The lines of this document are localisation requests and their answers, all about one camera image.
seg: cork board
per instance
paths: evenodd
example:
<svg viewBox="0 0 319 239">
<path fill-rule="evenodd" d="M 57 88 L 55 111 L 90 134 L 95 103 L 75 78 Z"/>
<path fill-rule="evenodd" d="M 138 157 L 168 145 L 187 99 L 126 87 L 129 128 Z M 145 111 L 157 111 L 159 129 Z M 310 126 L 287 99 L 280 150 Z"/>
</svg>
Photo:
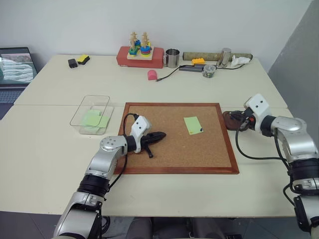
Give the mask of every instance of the cork board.
<svg viewBox="0 0 319 239">
<path fill-rule="evenodd" d="M 239 173 L 218 103 L 126 103 L 122 121 L 127 113 L 145 116 L 152 124 L 150 132 L 162 131 L 166 137 L 150 145 L 153 158 L 149 158 L 144 150 L 128 153 L 124 173 Z M 183 118 L 193 116 L 197 116 L 203 132 L 189 135 Z M 127 118 L 127 134 L 133 121 L 133 117 Z M 124 158 L 120 158 L 115 173 L 120 173 L 123 165 Z"/>
</svg>

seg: white tissue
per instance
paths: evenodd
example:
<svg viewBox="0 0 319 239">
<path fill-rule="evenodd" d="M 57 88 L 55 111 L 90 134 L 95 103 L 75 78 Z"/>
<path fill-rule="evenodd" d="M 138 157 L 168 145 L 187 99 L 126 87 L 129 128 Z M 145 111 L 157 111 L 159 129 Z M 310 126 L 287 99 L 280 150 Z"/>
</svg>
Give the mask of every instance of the white tissue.
<svg viewBox="0 0 319 239">
<path fill-rule="evenodd" d="M 238 57 L 236 58 L 235 55 L 233 55 L 233 60 L 231 62 L 231 67 L 237 66 L 237 65 L 242 65 L 242 64 L 247 64 L 250 62 L 250 59 L 247 57 Z"/>
</svg>

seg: white table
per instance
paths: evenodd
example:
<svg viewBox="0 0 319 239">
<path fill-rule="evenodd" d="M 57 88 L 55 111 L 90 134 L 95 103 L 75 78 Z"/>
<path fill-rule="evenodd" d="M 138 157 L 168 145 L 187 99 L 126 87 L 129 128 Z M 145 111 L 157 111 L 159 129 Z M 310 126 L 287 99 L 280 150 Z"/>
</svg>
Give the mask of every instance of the white table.
<svg viewBox="0 0 319 239">
<path fill-rule="evenodd" d="M 81 135 L 69 125 L 76 109 L 76 106 L 16 105 L 0 121 L 0 211 L 63 212 L 100 140 L 117 135 L 124 107 L 115 107 L 102 136 Z M 240 109 L 222 108 L 225 110 Z M 275 116 L 291 117 L 288 109 L 272 112 Z M 107 194 L 103 214 L 293 216 L 293 207 L 282 194 L 282 188 L 289 182 L 284 165 L 276 160 L 244 158 L 236 149 L 234 132 L 228 133 L 238 175 L 123 175 Z M 277 155 L 273 138 L 251 130 L 240 133 L 239 142 L 249 155 Z"/>
<path fill-rule="evenodd" d="M 198 72 L 177 71 L 155 82 L 147 80 L 148 68 L 120 67 L 115 56 L 91 56 L 86 65 L 70 69 L 67 60 L 74 57 L 54 56 L 15 104 L 79 105 L 85 95 L 108 95 L 114 106 L 125 102 L 211 102 L 242 107 L 250 96 L 261 93 L 273 108 L 287 107 L 257 58 L 237 70 L 217 70 L 212 79 Z M 181 60 L 182 64 L 190 61 Z M 163 77 L 172 69 L 156 71 Z"/>
</svg>

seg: stainless steel mug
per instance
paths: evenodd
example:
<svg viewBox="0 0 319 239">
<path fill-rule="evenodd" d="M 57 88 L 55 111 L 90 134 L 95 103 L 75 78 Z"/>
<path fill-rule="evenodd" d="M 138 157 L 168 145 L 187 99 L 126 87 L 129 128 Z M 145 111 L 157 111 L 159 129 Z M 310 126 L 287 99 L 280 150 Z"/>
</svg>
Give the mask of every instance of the stainless steel mug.
<svg viewBox="0 0 319 239">
<path fill-rule="evenodd" d="M 229 57 L 231 54 L 231 49 L 230 48 L 223 48 L 219 57 L 219 60 L 217 61 L 217 66 L 218 67 L 226 67 Z"/>
<path fill-rule="evenodd" d="M 170 68 L 176 68 L 179 62 L 179 50 L 168 49 L 163 58 L 164 65 Z"/>
</svg>

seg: small jar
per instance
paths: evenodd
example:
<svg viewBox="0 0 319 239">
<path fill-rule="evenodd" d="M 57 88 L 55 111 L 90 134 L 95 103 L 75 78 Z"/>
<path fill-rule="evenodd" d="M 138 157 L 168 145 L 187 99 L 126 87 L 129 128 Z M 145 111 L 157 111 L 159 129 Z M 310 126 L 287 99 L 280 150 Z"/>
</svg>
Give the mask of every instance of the small jar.
<svg viewBox="0 0 319 239">
<path fill-rule="evenodd" d="M 207 78 L 212 78 L 216 71 L 216 67 L 214 65 L 205 65 L 203 69 L 203 76 Z"/>
</svg>

